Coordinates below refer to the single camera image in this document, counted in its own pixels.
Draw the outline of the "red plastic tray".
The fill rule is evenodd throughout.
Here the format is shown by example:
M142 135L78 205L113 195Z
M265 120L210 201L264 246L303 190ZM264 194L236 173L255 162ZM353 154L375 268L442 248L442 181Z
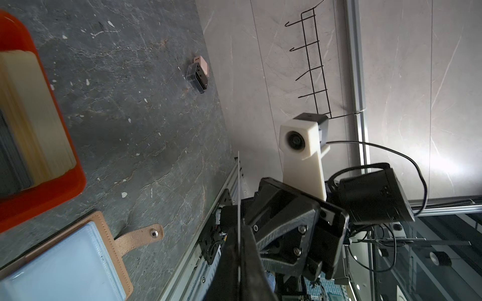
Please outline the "red plastic tray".
M33 39L1 11L1 231L75 198L85 185Z

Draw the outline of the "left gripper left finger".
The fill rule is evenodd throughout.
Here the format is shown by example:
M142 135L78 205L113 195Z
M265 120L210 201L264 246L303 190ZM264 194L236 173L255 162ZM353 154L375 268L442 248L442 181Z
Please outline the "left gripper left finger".
M239 298L239 250L237 231L232 228L221 251L212 283L203 300L235 301Z

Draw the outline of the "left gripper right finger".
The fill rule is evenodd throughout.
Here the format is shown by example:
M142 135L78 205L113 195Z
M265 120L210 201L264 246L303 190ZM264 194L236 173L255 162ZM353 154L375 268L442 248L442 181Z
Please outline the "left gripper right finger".
M266 277L254 234L249 226L240 228L239 300L277 300Z

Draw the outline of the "tan leather card holder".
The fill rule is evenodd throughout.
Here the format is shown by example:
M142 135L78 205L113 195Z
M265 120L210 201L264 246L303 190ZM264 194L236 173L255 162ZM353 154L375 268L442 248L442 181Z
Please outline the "tan leather card holder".
M128 300L123 256L162 240L152 224L114 238L95 211L1 269L1 300Z

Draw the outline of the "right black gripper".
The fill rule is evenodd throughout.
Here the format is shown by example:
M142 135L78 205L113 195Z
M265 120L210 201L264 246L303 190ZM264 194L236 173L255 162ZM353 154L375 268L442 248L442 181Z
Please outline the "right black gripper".
M310 281L335 275L348 226L348 213L273 178L263 178L258 192L241 208L220 211L226 233L237 222L249 226L264 268Z

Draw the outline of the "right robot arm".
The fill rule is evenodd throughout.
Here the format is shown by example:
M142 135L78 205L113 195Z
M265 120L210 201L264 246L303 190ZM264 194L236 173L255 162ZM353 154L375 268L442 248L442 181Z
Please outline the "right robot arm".
M240 208L226 206L220 227L227 233L222 248L222 275L255 277L263 270L331 278L342 246L356 232L374 224L413 221L414 213L387 163L371 166L371 173L330 178L324 201L273 178L263 178L258 192Z

